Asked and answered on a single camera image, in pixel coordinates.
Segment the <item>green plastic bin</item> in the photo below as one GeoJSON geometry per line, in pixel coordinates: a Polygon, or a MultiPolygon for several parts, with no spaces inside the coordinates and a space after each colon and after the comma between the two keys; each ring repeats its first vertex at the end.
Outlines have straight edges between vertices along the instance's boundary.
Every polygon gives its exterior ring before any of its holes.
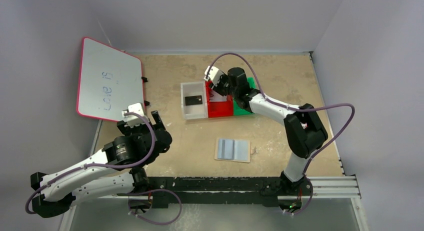
{"type": "Polygon", "coordinates": [[[249,101],[258,94],[256,89],[255,79],[253,77],[248,77],[246,82],[249,85],[243,83],[242,86],[235,87],[233,90],[233,115],[234,116],[243,116],[251,115],[252,109],[250,107],[249,101]]]}

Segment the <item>red plastic bin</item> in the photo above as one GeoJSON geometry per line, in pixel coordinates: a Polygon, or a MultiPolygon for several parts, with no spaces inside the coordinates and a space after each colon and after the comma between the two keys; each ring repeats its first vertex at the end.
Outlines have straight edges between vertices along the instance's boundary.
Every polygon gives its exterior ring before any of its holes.
{"type": "Polygon", "coordinates": [[[226,102],[210,102],[210,88],[211,81],[205,82],[205,91],[206,91],[206,103],[207,103],[207,115],[208,118],[222,118],[222,117],[231,117],[233,116],[233,98],[230,95],[227,95],[226,102]]]}

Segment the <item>white plastic bin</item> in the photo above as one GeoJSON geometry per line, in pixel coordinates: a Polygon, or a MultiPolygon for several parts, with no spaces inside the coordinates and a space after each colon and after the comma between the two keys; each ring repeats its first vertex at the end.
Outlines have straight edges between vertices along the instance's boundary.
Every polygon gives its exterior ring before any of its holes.
{"type": "Polygon", "coordinates": [[[208,118],[206,83],[204,81],[181,83],[180,99],[184,120],[208,118]]]}

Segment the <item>beige leather card holder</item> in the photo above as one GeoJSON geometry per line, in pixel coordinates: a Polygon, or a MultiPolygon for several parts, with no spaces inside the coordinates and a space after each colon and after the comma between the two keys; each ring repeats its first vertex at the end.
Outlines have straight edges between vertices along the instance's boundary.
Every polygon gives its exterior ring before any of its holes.
{"type": "Polygon", "coordinates": [[[238,163],[251,162],[251,142],[244,139],[218,138],[214,159],[238,163]]]}

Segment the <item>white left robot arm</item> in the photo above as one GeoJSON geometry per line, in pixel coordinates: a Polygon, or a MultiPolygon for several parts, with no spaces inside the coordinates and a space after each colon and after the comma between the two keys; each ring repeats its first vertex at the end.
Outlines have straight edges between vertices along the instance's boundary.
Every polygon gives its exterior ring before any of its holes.
{"type": "Polygon", "coordinates": [[[91,199],[151,188],[144,167],[170,149],[172,136],[156,110],[155,123],[135,111],[123,115],[116,124],[121,135],[90,157],[62,171],[30,176],[34,193],[25,203],[27,214],[51,218],[91,199]]]}

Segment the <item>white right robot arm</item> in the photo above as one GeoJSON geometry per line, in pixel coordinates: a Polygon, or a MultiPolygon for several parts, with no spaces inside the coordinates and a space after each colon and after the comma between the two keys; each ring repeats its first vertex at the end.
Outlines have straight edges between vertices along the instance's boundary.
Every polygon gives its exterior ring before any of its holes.
{"type": "Polygon", "coordinates": [[[239,108],[283,125],[291,155],[281,172],[281,185],[286,189],[299,186],[305,180],[307,164],[328,139],[328,133],[314,107],[308,103],[291,106],[261,93],[250,86],[241,67],[231,68],[224,73],[215,66],[208,66],[204,80],[219,95],[231,96],[239,108]]]}

